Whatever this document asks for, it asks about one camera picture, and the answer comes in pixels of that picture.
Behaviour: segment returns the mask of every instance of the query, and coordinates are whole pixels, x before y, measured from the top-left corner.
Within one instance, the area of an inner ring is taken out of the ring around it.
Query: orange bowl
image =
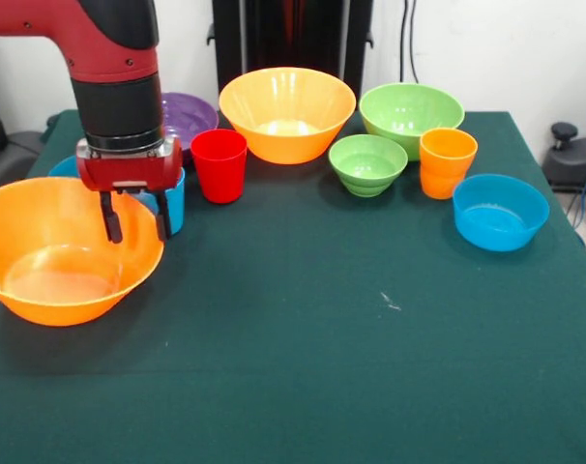
[[[276,164],[314,160],[355,110],[338,78],[304,68],[248,72],[220,92],[220,110],[259,158]]]
[[[145,280],[163,243],[154,215],[113,195],[124,240],[108,241],[100,196],[79,179],[38,178],[0,188],[0,302],[47,326],[91,321]]]

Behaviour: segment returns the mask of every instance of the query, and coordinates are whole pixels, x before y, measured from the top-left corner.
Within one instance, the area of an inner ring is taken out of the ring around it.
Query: black cable
[[[416,15],[417,4],[418,0],[413,0],[413,3],[411,4],[411,16],[409,16],[409,62],[411,63],[411,72],[413,73],[413,78],[416,79],[416,84],[419,84],[420,80],[418,79],[416,65],[414,64],[413,59],[413,18]]]
[[[409,12],[409,0],[405,0],[405,10],[402,12],[402,22],[400,23],[400,82],[403,81],[405,72],[405,27],[407,25],[407,13]]]
[[[8,140],[7,143],[9,145],[14,145],[15,147],[20,147],[22,150],[26,150],[27,152],[31,152],[34,155],[39,156],[40,153],[33,150],[31,147],[27,147],[26,145],[22,145],[21,143],[14,142],[13,140]]]

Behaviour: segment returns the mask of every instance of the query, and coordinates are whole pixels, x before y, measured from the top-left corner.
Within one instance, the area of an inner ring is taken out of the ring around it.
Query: green bowl
[[[330,149],[330,164],[351,193],[364,198],[387,189],[407,165],[396,142],[377,135],[350,135]]]
[[[410,161],[420,159],[420,136],[434,128],[457,128],[465,111],[450,94],[422,84],[385,84],[367,91],[360,113],[368,133],[400,144]]]

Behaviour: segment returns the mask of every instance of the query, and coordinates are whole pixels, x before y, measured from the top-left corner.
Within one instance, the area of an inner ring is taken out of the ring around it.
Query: plastic bowl
[[[0,188],[0,302],[47,326],[109,311],[160,262],[156,220],[130,195],[113,193],[124,240],[106,238],[100,196],[79,179],[43,177]]]
[[[164,132],[178,137],[182,150],[190,155],[190,144],[201,132],[218,126],[217,111],[194,95],[179,92],[161,94]]]
[[[420,159],[420,136],[434,128],[454,129],[465,117],[451,95],[422,84],[385,84],[367,91],[360,113],[368,133],[398,142],[410,161]]]
[[[378,135],[350,135],[330,149],[330,164],[351,193],[368,198],[387,189],[407,165],[396,142]]]
[[[344,82],[304,68],[248,72],[220,93],[222,114],[249,149],[276,164],[321,156],[355,106],[355,95]]]
[[[454,190],[458,232],[477,247],[513,251],[526,246],[548,220],[544,196],[529,184],[499,174],[479,174]]]

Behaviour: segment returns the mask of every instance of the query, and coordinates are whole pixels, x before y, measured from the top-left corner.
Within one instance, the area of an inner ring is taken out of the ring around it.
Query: orange cup
[[[431,129],[420,137],[420,181],[436,200],[452,198],[478,152],[478,142],[459,129]]]

